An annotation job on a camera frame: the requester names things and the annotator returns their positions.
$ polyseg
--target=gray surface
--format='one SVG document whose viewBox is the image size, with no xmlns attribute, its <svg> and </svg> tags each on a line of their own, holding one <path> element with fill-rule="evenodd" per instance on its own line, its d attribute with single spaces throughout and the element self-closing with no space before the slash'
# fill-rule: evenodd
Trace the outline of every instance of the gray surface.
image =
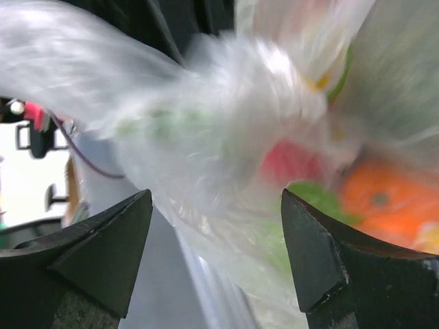
<svg viewBox="0 0 439 329">
<path fill-rule="evenodd" d="M 155 210 L 128 316 L 119 329 L 208 328 L 174 229 Z"/>
</svg>

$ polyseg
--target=white surface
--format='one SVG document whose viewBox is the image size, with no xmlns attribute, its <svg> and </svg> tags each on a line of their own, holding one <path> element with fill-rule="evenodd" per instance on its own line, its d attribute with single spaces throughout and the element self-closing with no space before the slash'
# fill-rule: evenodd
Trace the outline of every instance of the white surface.
<svg viewBox="0 0 439 329">
<path fill-rule="evenodd" d="M 49 152 L 42 160 L 35 160 L 28 151 L 17 151 L 15 126 L 0 125 L 0 155 L 5 158 L 0 164 L 1 207 L 7 212 L 3 216 L 7 226 L 64 212 L 64 205 L 60 204 L 45 212 L 45 191 L 50 184 L 56 184 L 56 195 L 65 195 L 64 168 L 69 156 L 67 151 L 56 151 Z M 57 136 L 57 141 L 64 144 L 62 137 Z"/>
</svg>

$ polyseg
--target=wire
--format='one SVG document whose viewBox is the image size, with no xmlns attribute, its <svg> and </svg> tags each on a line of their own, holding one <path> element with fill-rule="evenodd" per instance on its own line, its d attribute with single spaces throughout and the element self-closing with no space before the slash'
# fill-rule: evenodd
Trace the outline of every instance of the wire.
<svg viewBox="0 0 439 329">
<path fill-rule="evenodd" d="M 64 126 L 62 125 L 61 121 L 56 117 L 56 115 L 50 111 L 46 111 L 46 113 L 51 117 L 53 122 L 55 123 L 56 127 L 61 131 L 61 134 L 64 136 L 64 138 L 67 141 L 67 144 L 69 147 L 72 148 L 72 150 L 81 158 L 82 161 L 85 162 L 86 165 L 88 165 L 92 170 L 97 172 L 98 174 L 110 178 L 112 180 L 121 180 L 125 178 L 124 175 L 114 174 L 114 173 L 107 173 L 106 171 L 100 169 L 98 166 L 93 164 L 81 151 L 78 149 L 76 144 L 72 141 L 71 137 L 65 130 Z"/>
</svg>

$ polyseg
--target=red object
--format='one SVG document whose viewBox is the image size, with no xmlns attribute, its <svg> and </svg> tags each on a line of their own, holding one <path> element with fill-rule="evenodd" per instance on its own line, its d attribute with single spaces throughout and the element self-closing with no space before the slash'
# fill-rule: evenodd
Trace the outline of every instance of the red object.
<svg viewBox="0 0 439 329">
<path fill-rule="evenodd" d="M 25 119 L 34 122 L 35 130 L 40 130 L 43 125 L 45 112 L 43 108 L 30 101 L 25 102 Z"/>
<path fill-rule="evenodd" d="M 264 177 L 285 187 L 291 182 L 307 180 L 321 182 L 322 158 L 289 141 L 281 141 L 268 152 L 261 166 Z"/>
</svg>

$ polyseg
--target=purple cable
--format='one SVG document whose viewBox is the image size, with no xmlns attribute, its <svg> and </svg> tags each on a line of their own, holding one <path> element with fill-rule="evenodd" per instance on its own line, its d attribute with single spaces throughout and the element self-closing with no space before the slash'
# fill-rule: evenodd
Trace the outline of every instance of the purple cable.
<svg viewBox="0 0 439 329">
<path fill-rule="evenodd" d="M 121 180 L 122 178 L 125 178 L 124 175 L 117 175 L 114 173 L 107 173 L 103 171 L 102 169 L 98 168 L 96 165 L 94 165 L 75 145 L 75 143 L 71 140 L 69 134 L 66 132 L 64 127 L 62 126 L 61 121 L 50 111 L 46 111 L 47 114 L 51 117 L 51 119 L 54 121 L 56 127 L 61 131 L 61 134 L 64 136 L 64 138 L 67 141 L 67 144 L 69 144 L 69 147 L 72 148 L 72 150 L 81 158 L 82 161 L 86 163 L 92 170 L 96 171 L 98 174 L 110 178 L 112 180 Z"/>
</svg>

